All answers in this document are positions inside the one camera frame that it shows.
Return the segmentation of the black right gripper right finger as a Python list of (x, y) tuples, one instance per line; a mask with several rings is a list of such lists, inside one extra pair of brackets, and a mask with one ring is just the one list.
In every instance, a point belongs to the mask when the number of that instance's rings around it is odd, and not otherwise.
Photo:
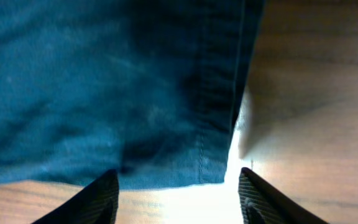
[(238, 193), (245, 224), (328, 224), (249, 168), (241, 169)]

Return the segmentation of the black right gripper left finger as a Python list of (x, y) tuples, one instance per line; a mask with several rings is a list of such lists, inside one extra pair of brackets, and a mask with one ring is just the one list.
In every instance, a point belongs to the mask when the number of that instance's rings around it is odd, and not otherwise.
[(118, 200), (117, 172), (109, 170), (34, 224), (115, 224)]

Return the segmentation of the navy blue shorts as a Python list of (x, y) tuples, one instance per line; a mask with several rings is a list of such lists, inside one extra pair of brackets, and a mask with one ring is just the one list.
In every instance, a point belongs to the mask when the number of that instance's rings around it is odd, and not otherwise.
[(256, 0), (0, 0), (0, 184), (224, 180)]

